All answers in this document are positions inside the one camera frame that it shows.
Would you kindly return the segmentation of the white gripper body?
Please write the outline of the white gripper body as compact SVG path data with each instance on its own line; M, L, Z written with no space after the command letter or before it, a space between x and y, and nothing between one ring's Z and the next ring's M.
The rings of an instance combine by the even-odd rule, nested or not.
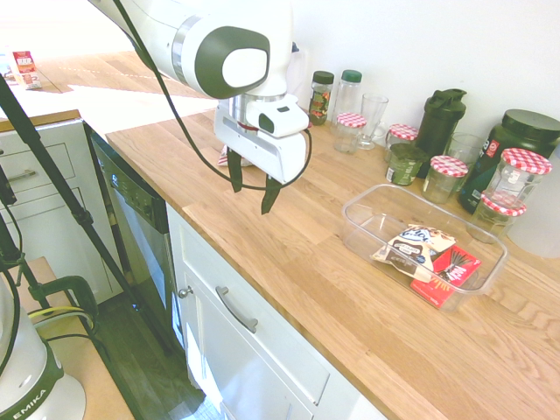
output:
M234 105L234 98L218 102L214 118L218 139L280 183L293 180L305 165L302 131L309 124L298 99L248 101L243 117Z

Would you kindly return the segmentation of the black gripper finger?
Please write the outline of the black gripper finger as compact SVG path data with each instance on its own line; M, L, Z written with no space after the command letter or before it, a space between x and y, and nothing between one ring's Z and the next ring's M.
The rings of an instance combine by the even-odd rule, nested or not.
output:
M242 189L242 157L233 149L227 147L227 167L230 183L235 193Z
M261 214L267 214L275 204L283 184L272 178L270 175L266 177L265 191L261 202Z

